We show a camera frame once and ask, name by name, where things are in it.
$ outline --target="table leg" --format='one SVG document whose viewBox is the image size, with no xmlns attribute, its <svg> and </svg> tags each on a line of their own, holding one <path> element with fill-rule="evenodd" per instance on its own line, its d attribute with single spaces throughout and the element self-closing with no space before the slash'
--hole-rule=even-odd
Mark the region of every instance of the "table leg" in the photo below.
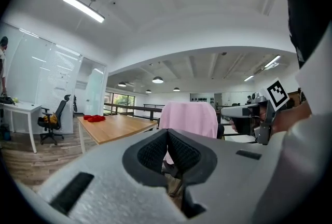
<svg viewBox="0 0 332 224">
<path fill-rule="evenodd" d="M 14 119 L 13 119 L 13 117 L 12 117 L 12 110 L 10 110 L 9 112 L 10 112 L 10 126 L 11 126 L 10 130 L 11 130 L 13 133 L 15 133 Z"/>
<path fill-rule="evenodd" d="M 30 135 L 30 140 L 31 140 L 31 145 L 34 153 L 37 153 L 35 141 L 33 139 L 33 133 L 32 133 L 32 125 L 31 125 L 31 113 L 27 114 L 27 124 L 29 126 L 29 135 Z"/>
<path fill-rule="evenodd" d="M 79 140 L 81 142 L 82 153 L 85 153 L 85 145 L 84 145 L 84 138 L 83 138 L 83 131 L 82 125 L 78 122 L 78 133 L 79 133 Z"/>
</svg>

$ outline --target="white desk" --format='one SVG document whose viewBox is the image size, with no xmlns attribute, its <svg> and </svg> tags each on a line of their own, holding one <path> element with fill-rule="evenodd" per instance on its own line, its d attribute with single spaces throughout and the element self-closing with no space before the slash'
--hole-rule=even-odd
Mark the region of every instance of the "white desk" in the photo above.
<svg viewBox="0 0 332 224">
<path fill-rule="evenodd" d="M 14 120 L 12 117 L 12 113 L 21 113 L 27 115 L 27 124 L 29 126 L 29 135 L 31 140 L 31 145 L 34 153 L 37 153 L 35 141 L 33 139 L 33 133 L 32 133 L 32 125 L 31 125 L 31 114 L 41 108 L 40 104 L 33 104 L 30 102 L 18 102 L 14 104 L 1 104 L 3 106 L 4 110 L 7 110 L 10 112 L 10 130 L 14 133 L 15 127 L 14 127 Z"/>
</svg>

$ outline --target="door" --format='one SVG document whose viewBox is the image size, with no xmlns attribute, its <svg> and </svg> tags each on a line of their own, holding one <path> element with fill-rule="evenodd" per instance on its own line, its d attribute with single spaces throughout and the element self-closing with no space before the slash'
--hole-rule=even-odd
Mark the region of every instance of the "door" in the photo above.
<svg viewBox="0 0 332 224">
<path fill-rule="evenodd" d="M 104 71 L 105 67 L 103 65 L 94 64 L 92 67 L 92 72 L 89 76 L 86 92 L 85 92 L 85 115 L 99 115 L 101 113 L 101 106 L 104 103 L 103 99 L 104 90 Z"/>
</svg>

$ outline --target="red cloth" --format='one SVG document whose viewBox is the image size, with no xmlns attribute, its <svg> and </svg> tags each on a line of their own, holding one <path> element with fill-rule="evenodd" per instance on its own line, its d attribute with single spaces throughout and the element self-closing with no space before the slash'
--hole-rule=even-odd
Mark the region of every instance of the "red cloth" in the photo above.
<svg viewBox="0 0 332 224">
<path fill-rule="evenodd" d="M 100 122 L 100 121 L 105 121 L 105 116 L 100 116 L 100 115 L 84 115 L 83 116 L 84 120 L 87 120 L 88 122 Z"/>
</svg>

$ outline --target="desk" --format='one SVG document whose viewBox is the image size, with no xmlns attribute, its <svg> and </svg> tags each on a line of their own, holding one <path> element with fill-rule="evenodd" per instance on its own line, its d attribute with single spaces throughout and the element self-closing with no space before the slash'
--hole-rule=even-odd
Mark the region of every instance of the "desk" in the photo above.
<svg viewBox="0 0 332 224">
<path fill-rule="evenodd" d="M 27 124 L 29 127 L 29 135 L 31 140 L 31 145 L 34 153 L 37 153 L 35 141 L 33 139 L 33 133 L 32 133 L 32 125 L 31 125 L 31 114 L 41 108 L 40 104 L 33 104 L 30 102 L 18 102 L 14 104 L 2 104 L 3 109 L 10 112 L 10 130 L 14 133 L 15 127 L 14 127 L 14 120 L 12 117 L 12 113 L 21 113 L 27 115 Z"/>
<path fill-rule="evenodd" d="M 78 117 L 79 139 L 82 152 L 85 152 L 82 129 L 84 128 L 89 136 L 98 144 L 118 140 L 123 137 L 145 132 L 155 126 L 157 122 L 144 120 L 125 115 L 106 116 L 105 121 L 88 122 L 83 117 Z"/>
</svg>

